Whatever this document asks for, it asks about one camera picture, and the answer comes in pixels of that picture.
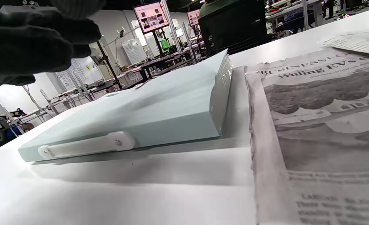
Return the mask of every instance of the monitor stand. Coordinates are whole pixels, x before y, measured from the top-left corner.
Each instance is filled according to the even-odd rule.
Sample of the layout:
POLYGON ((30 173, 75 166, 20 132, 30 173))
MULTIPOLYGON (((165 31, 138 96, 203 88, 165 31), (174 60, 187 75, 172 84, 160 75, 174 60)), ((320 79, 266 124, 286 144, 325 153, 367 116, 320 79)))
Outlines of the monitor stand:
POLYGON ((160 56, 163 56, 163 55, 164 55, 164 53, 162 52, 162 49, 161 49, 161 46, 160 46, 160 44, 159 44, 159 40, 158 40, 158 38, 157 38, 157 34, 155 33, 155 30, 153 30, 153 36, 154 36, 155 42, 156 42, 156 44, 157 44, 158 50, 159 50, 159 52, 160 52, 160 56))

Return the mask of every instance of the computer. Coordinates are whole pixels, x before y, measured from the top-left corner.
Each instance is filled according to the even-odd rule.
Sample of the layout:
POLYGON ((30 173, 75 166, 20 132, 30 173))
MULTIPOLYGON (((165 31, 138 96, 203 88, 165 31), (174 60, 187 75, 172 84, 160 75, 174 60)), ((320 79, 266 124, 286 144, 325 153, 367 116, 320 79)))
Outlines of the computer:
POLYGON ((195 26, 199 24, 200 10, 194 10, 187 13, 187 18, 189 19, 190 26, 195 26))
POLYGON ((133 7, 143 34, 168 26, 161 2, 133 7))
POLYGON ((182 28, 178 28, 178 29, 176 30, 176 36, 177 36, 177 37, 182 37, 182 36, 183 36, 183 30, 182 30, 182 28))

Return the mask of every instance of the window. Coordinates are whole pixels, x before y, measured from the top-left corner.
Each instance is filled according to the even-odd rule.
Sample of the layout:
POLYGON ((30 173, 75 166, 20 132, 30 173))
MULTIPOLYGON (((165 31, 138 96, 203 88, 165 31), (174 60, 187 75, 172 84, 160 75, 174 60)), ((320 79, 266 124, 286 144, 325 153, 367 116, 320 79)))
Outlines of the window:
POLYGON ((147 45, 146 39, 144 38, 143 32, 141 31, 141 28, 139 27, 139 22, 137 20, 132 20, 131 23, 132 23, 133 28, 137 27, 135 29, 135 34, 138 40, 140 41, 140 44, 142 45, 142 47, 146 46, 147 45))

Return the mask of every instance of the white table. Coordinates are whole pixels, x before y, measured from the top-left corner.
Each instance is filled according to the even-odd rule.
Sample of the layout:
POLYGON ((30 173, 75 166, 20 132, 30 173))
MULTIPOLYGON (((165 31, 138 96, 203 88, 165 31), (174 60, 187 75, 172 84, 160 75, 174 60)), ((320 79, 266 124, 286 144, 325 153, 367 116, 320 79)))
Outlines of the white table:
MULTIPOLYGON (((321 49, 317 40, 369 28, 368 19, 369 11, 230 58, 237 67, 310 53, 321 49)), ((221 140, 99 154, 52 164, 30 165, 20 158, 20 145, 75 110, 91 107, 88 103, 4 145, 0 148, 0 225, 254 224, 248 93, 244 85, 243 75, 234 73, 227 127, 221 140)))

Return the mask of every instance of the whiteboard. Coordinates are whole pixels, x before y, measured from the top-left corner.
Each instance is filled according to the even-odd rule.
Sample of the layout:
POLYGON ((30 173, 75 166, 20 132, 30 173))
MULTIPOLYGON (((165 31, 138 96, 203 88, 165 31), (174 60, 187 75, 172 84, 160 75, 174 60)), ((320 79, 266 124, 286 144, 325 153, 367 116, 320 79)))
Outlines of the whiteboard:
POLYGON ((159 55, 159 50, 155 42, 154 36, 153 35, 146 36, 146 40, 149 43, 148 47, 150 48, 150 51, 153 54, 153 56, 156 57, 157 55, 159 55))
POLYGON ((71 67, 69 67, 65 71, 56 72, 57 78, 60 79, 67 90, 72 90, 76 88, 73 81, 68 75, 68 70, 74 77, 77 84, 79 84, 79 81, 76 79, 74 74, 76 74, 84 84, 91 84, 95 81, 103 80, 102 74, 97 69, 97 65, 94 63, 91 57, 73 58, 71 59, 71 67))
POLYGON ((140 41, 137 38, 121 42, 131 64, 138 63, 147 58, 143 47, 139 43, 140 41))

